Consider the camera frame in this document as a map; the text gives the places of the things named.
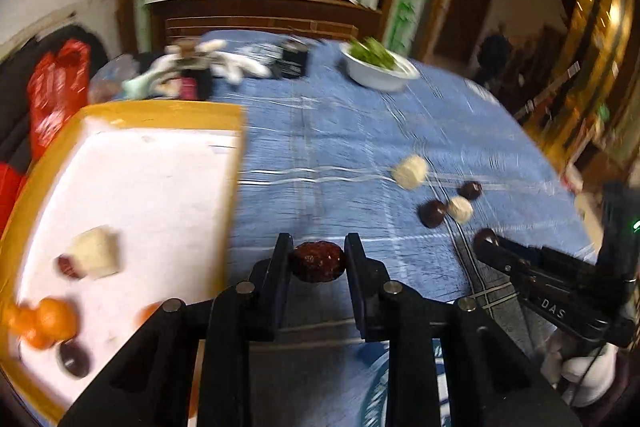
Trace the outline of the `right white gloved hand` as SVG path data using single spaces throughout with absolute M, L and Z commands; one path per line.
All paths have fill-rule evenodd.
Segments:
M 573 407 L 588 407 L 601 399 L 614 383 L 618 348 L 605 343 L 588 355 L 573 355 L 573 338 L 557 329 L 547 340 L 541 374 L 552 387 L 564 379 L 563 400 Z

